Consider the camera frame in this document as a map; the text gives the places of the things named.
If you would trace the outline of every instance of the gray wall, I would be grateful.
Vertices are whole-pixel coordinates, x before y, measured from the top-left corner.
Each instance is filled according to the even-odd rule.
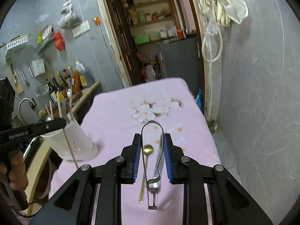
[[[44,104],[49,103],[50,98],[37,98],[35,95],[36,83],[39,85],[45,85],[46,78],[50,78],[49,74],[54,73],[71,65],[72,68],[76,68],[75,61],[79,60],[89,70],[95,81],[100,81],[101,85],[95,90],[94,94],[101,92],[108,92],[122,88],[120,80],[120,74],[117,73],[118,67],[114,66],[110,52],[111,47],[109,45],[107,34],[101,23],[101,30],[98,26],[94,25],[93,18],[100,15],[96,0],[72,0],[74,10],[81,17],[82,21],[89,21],[91,30],[87,33],[80,35],[77,38],[73,38],[71,30],[63,30],[59,28],[57,22],[61,18],[60,11],[62,5],[66,0],[17,0],[9,11],[0,30],[0,42],[6,42],[16,37],[17,35],[23,35],[31,33],[29,42],[26,46],[12,54],[13,67],[17,72],[17,75],[21,81],[24,92],[20,96],[16,96],[15,111],[13,117],[18,114],[18,104],[24,97],[34,98],[37,103],[37,109],[33,111],[28,102],[22,104],[21,110],[25,120],[28,123],[35,123],[39,120],[38,111],[44,109]],[[38,29],[41,30],[47,25],[51,24],[55,31],[60,30],[62,37],[65,41],[65,49],[60,52],[55,48],[54,42],[52,42],[44,52],[39,55],[35,52],[37,46],[37,34]],[[35,81],[28,70],[30,61],[38,59],[39,56],[48,62],[49,68],[46,69],[46,73],[37,77]],[[30,83],[30,88],[25,88],[25,82],[23,81],[21,70],[27,77]],[[0,77],[11,78],[11,72],[7,66],[2,66],[0,70]]]
[[[82,21],[88,20],[91,28],[77,38],[73,37],[72,30],[63,30],[57,25],[65,2],[66,0],[36,0],[39,27],[42,29],[47,24],[51,24],[55,31],[61,32],[65,41],[66,48],[62,52],[58,51],[54,44],[45,49],[45,55],[53,71],[62,70],[68,65],[75,68],[75,61],[79,60],[89,70],[94,80],[101,82],[104,92],[121,89],[121,80],[104,42],[105,39],[110,47],[103,22],[101,28],[104,39],[99,27],[93,23],[95,16],[101,17],[96,0],[72,0],[74,10]]]
[[[300,190],[300,23],[285,0],[246,0],[224,33],[217,121],[244,187],[275,224]]]
[[[34,98],[37,103],[37,108],[33,111],[28,105],[28,101],[22,104],[21,110],[24,115],[25,120],[28,123],[35,123],[39,120],[38,110],[45,108],[44,104],[49,103],[50,98],[46,96],[45,99],[38,99],[35,95],[36,83],[39,85],[42,83],[45,85],[43,77],[38,76],[37,80],[33,79],[30,75],[28,65],[32,60],[38,59],[39,56],[35,52],[35,47],[37,46],[37,36],[38,36],[38,24],[36,15],[36,5],[35,0],[17,0],[13,5],[8,15],[6,16],[3,25],[0,29],[0,42],[7,42],[18,35],[24,35],[31,33],[28,38],[28,43],[25,46],[14,52],[11,55],[13,61],[13,68],[16,71],[20,82],[22,84],[24,92],[18,95],[16,93],[15,107],[13,112],[13,117],[18,114],[18,105],[22,98],[29,97]],[[30,83],[29,90],[25,87],[25,82],[23,80],[21,70],[27,80]],[[11,80],[11,71],[7,66],[2,66],[0,68],[0,77],[8,77]]]

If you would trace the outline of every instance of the white utensil holder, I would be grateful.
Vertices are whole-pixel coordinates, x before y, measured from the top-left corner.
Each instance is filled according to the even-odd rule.
[[[65,134],[68,138],[68,141],[72,147],[75,158],[77,161],[89,161],[94,159],[99,152],[99,149],[96,145],[90,141],[86,134],[81,129],[78,122],[70,117],[72,112],[68,113],[67,126],[65,127]],[[45,141],[51,146],[53,150],[63,159],[67,161],[73,161],[69,146],[67,144],[64,131],[62,129],[53,131],[48,134],[41,135]]]

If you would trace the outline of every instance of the green box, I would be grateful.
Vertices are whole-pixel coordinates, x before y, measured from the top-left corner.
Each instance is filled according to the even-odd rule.
[[[144,44],[150,42],[149,35],[140,35],[134,38],[134,42],[136,45]]]

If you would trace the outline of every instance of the chopstick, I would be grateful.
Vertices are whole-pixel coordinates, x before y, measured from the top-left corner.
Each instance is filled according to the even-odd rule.
[[[58,92],[57,92],[57,105],[58,105],[59,117],[62,118],[62,107],[60,105],[60,97]]]
[[[71,108],[72,108],[72,95],[73,95],[73,92],[71,91],[71,95],[69,97],[69,105]]]
[[[45,104],[45,107],[46,107],[46,111],[47,111],[47,113],[48,113],[48,116],[49,116],[49,118],[51,118],[51,115],[50,115],[49,109],[47,108],[47,105],[46,105],[46,104]]]
[[[53,117],[53,110],[52,110],[52,104],[51,104],[51,101],[49,101],[49,104],[50,104],[50,111],[51,111],[51,116],[50,116],[50,118],[53,120],[54,117]]]
[[[57,104],[58,104],[59,117],[62,118],[62,107],[61,107],[61,105],[60,105],[60,98],[59,98],[59,94],[58,94],[58,93],[57,93]],[[63,132],[64,132],[64,136],[65,136],[65,138],[66,138],[66,141],[67,141],[69,150],[70,150],[70,152],[71,152],[71,156],[72,156],[72,158],[73,158],[73,161],[74,161],[74,163],[75,163],[75,166],[76,166],[77,169],[79,169],[79,166],[78,166],[78,163],[77,163],[77,161],[76,161],[74,152],[73,152],[73,150],[72,150],[72,147],[71,147],[70,142],[69,142],[69,140],[68,140],[68,137],[67,137],[67,135],[66,135],[65,128],[63,128],[62,130],[63,130]]]

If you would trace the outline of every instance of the human hand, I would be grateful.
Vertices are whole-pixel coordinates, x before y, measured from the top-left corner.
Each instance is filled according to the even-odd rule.
[[[19,150],[13,159],[11,159],[11,165],[12,169],[8,174],[11,181],[11,188],[12,190],[24,191],[28,186],[28,178],[25,171],[25,163],[23,161],[22,151]],[[7,173],[7,168],[2,163],[0,163],[0,173]]]

